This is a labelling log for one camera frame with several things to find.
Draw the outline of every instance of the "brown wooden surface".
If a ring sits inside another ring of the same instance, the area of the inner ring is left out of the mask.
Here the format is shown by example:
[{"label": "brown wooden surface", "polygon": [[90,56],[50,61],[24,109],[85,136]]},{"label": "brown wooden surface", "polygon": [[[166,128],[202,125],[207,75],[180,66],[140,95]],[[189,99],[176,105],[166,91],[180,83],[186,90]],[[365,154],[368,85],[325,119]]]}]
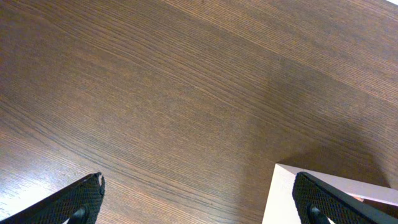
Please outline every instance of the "brown wooden surface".
[{"label": "brown wooden surface", "polygon": [[276,162],[398,189],[398,7],[1,1],[0,218],[84,175],[98,223],[260,223]]}]

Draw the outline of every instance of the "black object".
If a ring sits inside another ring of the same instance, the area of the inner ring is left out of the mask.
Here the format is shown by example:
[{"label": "black object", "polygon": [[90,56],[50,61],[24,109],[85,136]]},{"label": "black object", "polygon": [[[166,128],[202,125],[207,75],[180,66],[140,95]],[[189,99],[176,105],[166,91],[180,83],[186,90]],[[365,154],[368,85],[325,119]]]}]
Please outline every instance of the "black object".
[{"label": "black object", "polygon": [[95,223],[105,194],[101,173],[89,174],[29,208],[3,220],[5,223]]},{"label": "black object", "polygon": [[398,223],[398,219],[306,172],[299,172],[296,176],[293,199],[301,222],[305,224],[329,224],[328,218],[335,223]]}]

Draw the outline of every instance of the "wood grain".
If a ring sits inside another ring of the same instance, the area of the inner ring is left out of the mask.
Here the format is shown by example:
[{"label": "wood grain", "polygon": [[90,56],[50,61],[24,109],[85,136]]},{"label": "wood grain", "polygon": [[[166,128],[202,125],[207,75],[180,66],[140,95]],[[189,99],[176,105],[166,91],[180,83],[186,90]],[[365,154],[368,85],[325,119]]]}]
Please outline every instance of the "wood grain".
[{"label": "wood grain", "polygon": [[1,2],[0,218],[99,170],[98,223],[260,223],[276,162],[398,189],[398,7]]}]

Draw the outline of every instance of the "white object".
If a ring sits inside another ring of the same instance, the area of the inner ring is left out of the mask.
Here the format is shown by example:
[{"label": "white object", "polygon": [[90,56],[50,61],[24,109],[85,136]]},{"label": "white object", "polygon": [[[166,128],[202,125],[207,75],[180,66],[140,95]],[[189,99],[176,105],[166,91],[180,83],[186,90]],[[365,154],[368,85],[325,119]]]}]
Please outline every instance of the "white object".
[{"label": "white object", "polygon": [[294,204],[292,191],[298,172],[305,171],[354,197],[369,199],[398,206],[398,191],[387,187],[367,184],[334,175],[322,174],[297,167],[276,164],[269,189],[266,211],[262,224],[291,223],[300,224],[300,218]]}]

